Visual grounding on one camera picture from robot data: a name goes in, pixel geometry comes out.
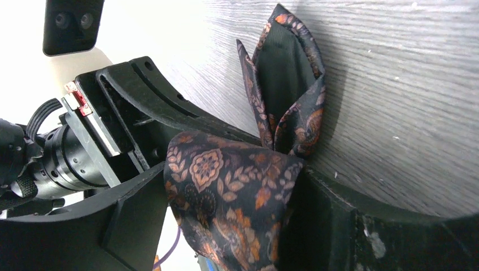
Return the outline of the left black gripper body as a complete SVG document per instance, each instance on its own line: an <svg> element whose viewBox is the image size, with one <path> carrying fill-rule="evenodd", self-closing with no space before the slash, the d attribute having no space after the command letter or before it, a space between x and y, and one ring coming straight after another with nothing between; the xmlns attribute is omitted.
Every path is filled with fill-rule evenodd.
<svg viewBox="0 0 479 271"><path fill-rule="evenodd" d="M26 127L37 199L115 187L164 161L152 135L156 121L123 98L104 71L78 75L65 88Z"/></svg>

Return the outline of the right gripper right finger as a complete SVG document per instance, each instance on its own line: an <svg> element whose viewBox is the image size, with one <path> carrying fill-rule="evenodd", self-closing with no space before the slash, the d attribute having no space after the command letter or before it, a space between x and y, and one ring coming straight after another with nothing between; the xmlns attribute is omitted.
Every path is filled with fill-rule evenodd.
<svg viewBox="0 0 479 271"><path fill-rule="evenodd" d="M478 214L391 206L303 169L279 242L279 270L477 270Z"/></svg>

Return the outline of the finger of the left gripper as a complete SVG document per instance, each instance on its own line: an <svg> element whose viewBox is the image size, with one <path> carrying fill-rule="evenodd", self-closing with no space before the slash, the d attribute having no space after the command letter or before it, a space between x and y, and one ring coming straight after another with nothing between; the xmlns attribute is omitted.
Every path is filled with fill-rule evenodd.
<svg viewBox="0 0 479 271"><path fill-rule="evenodd" d="M186 131L198 130L226 139L260 145L258 137L238 129L186 100L148 56L97 71L116 93L149 118Z"/></svg>

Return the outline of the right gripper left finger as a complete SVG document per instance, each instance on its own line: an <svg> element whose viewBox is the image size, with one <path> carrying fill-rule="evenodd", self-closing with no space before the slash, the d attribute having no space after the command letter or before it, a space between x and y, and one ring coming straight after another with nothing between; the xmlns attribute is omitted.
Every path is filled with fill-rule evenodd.
<svg viewBox="0 0 479 271"><path fill-rule="evenodd" d="M164 164L47 215L1 221L2 270L152 270L167 209Z"/></svg>

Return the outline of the brown paisley tie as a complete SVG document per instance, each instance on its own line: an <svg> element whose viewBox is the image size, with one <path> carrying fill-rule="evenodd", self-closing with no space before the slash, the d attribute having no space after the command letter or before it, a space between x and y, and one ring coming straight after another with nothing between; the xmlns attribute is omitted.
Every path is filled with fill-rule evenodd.
<svg viewBox="0 0 479 271"><path fill-rule="evenodd" d="M320 136L325 68L306 25L277 5L253 55L237 42L260 145L181 132L164 184L189 246L224 270L279 270L280 233Z"/></svg>

